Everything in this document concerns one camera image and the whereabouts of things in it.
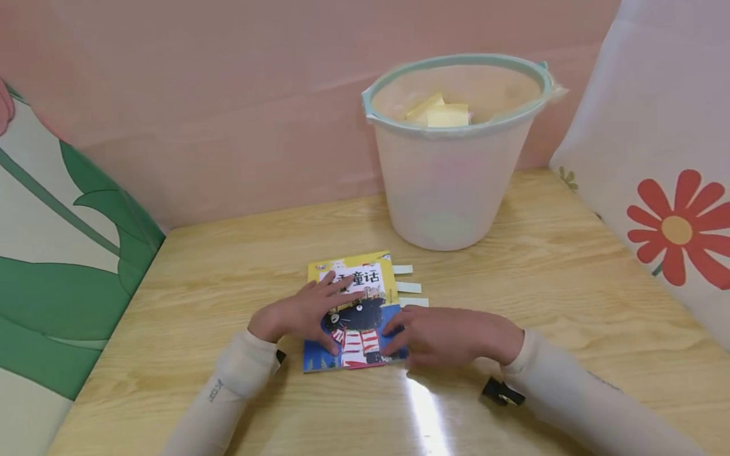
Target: white sleeve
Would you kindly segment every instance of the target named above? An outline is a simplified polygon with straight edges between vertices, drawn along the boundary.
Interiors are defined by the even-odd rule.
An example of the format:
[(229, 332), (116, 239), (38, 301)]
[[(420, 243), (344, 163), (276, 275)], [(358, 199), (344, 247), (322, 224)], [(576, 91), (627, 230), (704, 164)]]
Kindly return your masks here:
[(647, 407), (578, 364), (567, 351), (525, 331), (522, 351), (502, 367), (538, 419), (598, 455), (691, 456), (702, 450)]
[(248, 331), (237, 334), (161, 456), (223, 456), (246, 403), (278, 368), (276, 344)]

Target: children's book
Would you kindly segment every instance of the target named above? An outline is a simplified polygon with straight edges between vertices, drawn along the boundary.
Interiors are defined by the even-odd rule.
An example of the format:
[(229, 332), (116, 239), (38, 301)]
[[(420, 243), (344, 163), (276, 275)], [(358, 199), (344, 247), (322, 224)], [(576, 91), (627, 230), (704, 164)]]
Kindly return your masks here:
[(383, 251), (312, 263), (309, 280), (322, 280), (330, 270), (337, 273), (335, 280), (353, 276), (345, 293), (364, 291), (365, 297), (325, 315), (322, 329), (339, 343), (339, 354), (332, 356), (319, 343), (305, 341), (304, 372), (382, 366), (404, 359), (405, 349), (390, 357), (380, 354), (392, 339), (383, 335), (383, 328), (401, 311), (391, 254)]

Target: table surface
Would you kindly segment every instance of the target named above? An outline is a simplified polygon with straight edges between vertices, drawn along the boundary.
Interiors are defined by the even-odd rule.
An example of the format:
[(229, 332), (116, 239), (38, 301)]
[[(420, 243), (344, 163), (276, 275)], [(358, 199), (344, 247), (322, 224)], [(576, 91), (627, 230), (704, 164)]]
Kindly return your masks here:
[[(730, 451), (730, 356), (542, 169), (516, 173), (489, 235), (457, 252), (400, 239), (382, 196), (172, 231), (50, 455), (157, 455), (257, 308), (298, 290), (312, 261), (386, 249), (432, 306), (535, 328), (711, 454)], [(228, 455), (585, 454), (526, 409), (480, 401), (490, 361), (303, 374), (302, 343), (280, 348)]]

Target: white plastic bin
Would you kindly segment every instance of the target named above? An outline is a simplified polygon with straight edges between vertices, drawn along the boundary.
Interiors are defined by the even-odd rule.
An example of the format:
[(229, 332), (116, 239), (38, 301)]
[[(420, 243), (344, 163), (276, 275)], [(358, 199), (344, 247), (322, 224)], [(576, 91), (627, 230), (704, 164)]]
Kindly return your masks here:
[[(383, 169), (391, 222), (406, 241), (457, 250), (494, 221), (532, 119), (562, 88), (544, 63), (462, 54), (410, 63), (363, 92)], [(472, 124), (427, 128), (405, 115), (435, 93), (465, 103)]]

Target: black cartoon character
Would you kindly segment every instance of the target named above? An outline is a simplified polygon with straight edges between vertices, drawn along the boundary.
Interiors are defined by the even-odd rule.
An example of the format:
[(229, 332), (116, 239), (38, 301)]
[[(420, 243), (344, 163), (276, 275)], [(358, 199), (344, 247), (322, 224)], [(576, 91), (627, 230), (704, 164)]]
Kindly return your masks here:
[(357, 368), (385, 361), (377, 335), (377, 327), (383, 322), (380, 306), (385, 299), (377, 289), (365, 291), (365, 298), (330, 311), (324, 318), (325, 329), (342, 345), (339, 361), (343, 367)]

